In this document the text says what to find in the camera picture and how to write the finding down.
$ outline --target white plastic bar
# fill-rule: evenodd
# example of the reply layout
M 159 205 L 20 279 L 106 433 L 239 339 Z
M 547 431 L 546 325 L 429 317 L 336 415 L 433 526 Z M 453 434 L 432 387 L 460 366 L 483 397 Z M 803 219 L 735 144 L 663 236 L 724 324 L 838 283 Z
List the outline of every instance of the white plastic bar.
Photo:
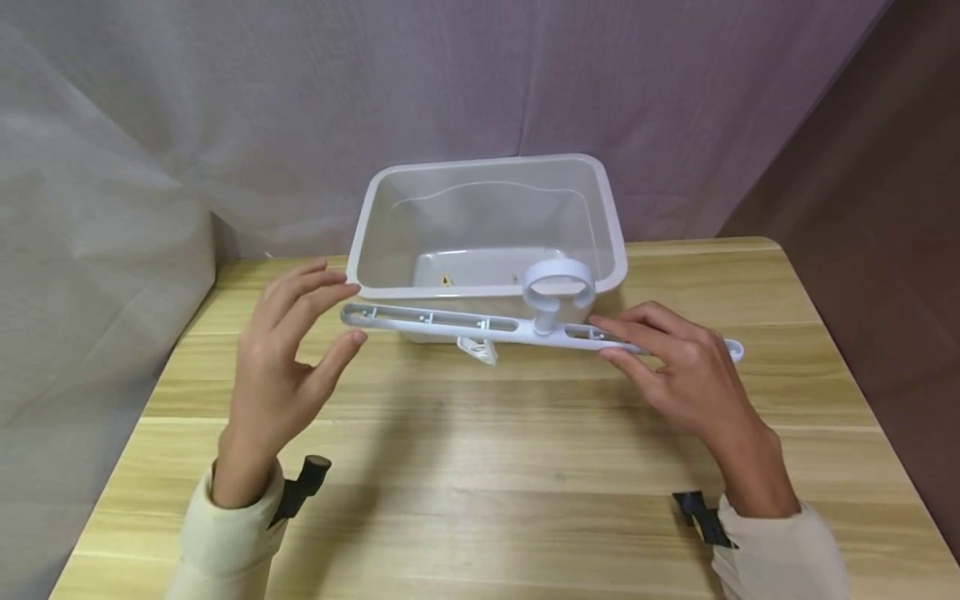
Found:
M 649 354 L 643 348 L 617 339 L 603 329 L 584 324 L 555 324 L 549 333 L 542 334 L 534 329 L 534 323 L 529 319 L 356 302 L 344 306 L 340 319 L 355 327 L 391 329 L 407 333 L 579 350 L 624 348 L 634 354 Z M 733 362 L 740 362 L 744 353 L 743 345 L 736 340 L 726 342 Z

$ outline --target black strap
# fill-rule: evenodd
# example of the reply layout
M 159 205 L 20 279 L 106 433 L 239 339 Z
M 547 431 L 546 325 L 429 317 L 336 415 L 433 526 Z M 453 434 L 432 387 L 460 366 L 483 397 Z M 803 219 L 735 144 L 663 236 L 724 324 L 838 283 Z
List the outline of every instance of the black strap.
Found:
M 680 514 L 688 527 L 696 527 L 703 541 L 711 546 L 735 548 L 736 544 L 727 537 L 717 509 L 707 508 L 702 492 L 676 492 L 673 499 L 680 507 Z
M 283 496 L 280 505 L 276 507 L 270 526 L 273 527 L 285 518 L 297 516 L 300 507 L 306 499 L 317 493 L 324 484 L 326 472 L 333 465 L 323 456 L 308 456 L 303 459 L 303 468 L 297 481 L 287 479 L 283 482 Z

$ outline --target wooden tabletop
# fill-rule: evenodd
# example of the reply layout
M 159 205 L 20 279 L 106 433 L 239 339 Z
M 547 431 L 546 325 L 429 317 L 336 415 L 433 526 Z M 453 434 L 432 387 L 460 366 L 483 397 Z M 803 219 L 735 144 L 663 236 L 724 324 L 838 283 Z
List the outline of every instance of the wooden tabletop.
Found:
M 956 598 L 960 570 L 786 257 L 758 238 L 633 244 L 596 312 L 659 300 L 743 342 L 751 400 L 798 494 L 826 518 L 854 598 Z M 260 288 L 301 262 L 224 267 L 177 345 L 53 597 L 154 598 L 214 458 L 237 334 Z M 331 258 L 344 266 L 344 257 Z M 344 326 L 317 323 L 301 358 Z M 370 340 L 281 455 L 333 462 L 274 560 L 272 598 L 721 597 L 670 493 L 722 490 L 694 439 L 588 352 L 499 347 L 487 367 L 389 331 Z

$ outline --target wrist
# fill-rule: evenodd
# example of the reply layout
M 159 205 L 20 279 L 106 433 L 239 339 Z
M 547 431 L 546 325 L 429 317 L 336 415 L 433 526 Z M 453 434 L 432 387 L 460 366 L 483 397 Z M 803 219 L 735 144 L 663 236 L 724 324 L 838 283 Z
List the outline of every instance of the wrist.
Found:
M 239 509 L 255 504 L 270 483 L 276 456 L 243 444 L 229 428 L 220 436 L 219 452 L 213 468 L 211 500 L 224 509 Z
M 762 421 L 710 448 L 723 474 L 727 499 L 746 518 L 787 518 L 801 510 L 780 437 Z

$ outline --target translucent plastic tub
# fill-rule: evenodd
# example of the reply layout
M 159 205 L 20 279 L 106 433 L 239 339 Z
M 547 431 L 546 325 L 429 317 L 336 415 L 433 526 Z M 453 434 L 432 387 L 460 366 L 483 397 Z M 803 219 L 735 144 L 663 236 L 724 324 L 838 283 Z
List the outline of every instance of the translucent plastic tub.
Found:
M 559 257 L 589 265 L 597 294 L 627 274 L 610 183 L 592 156 L 385 169 L 367 189 L 347 274 L 370 303 L 531 318 L 520 280 Z M 558 278 L 538 290 L 565 298 L 582 287 Z M 558 319 L 581 323 L 588 313 L 564 302 Z

